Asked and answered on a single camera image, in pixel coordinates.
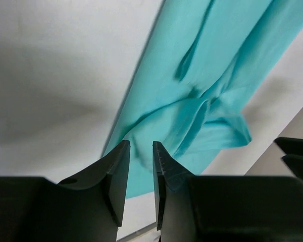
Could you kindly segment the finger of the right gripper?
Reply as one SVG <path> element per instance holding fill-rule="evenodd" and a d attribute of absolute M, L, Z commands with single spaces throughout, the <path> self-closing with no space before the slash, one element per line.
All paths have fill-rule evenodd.
<path fill-rule="evenodd" d="M 274 143 L 287 155 L 303 156 L 303 139 L 278 137 Z"/>
<path fill-rule="evenodd" d="M 296 177 L 303 180 L 303 156 L 285 155 L 282 160 Z"/>

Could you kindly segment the teal t shirt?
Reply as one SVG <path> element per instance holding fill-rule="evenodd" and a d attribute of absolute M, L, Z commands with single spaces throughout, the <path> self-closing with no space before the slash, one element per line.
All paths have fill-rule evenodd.
<path fill-rule="evenodd" d="M 165 1 L 107 151 L 131 145 L 127 198 L 154 189 L 152 144 L 194 174 L 251 142 L 242 114 L 303 28 L 303 1 Z"/>

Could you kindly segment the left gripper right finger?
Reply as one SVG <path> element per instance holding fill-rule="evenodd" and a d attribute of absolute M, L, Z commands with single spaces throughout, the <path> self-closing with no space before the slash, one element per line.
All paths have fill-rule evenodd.
<path fill-rule="evenodd" d="M 160 241 L 303 241 L 303 181 L 197 176 L 153 143 Z"/>

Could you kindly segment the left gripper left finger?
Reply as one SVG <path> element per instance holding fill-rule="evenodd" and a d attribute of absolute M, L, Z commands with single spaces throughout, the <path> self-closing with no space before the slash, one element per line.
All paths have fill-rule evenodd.
<path fill-rule="evenodd" d="M 0 241 L 115 241 L 122 225 L 129 141 L 54 183 L 0 176 Z"/>

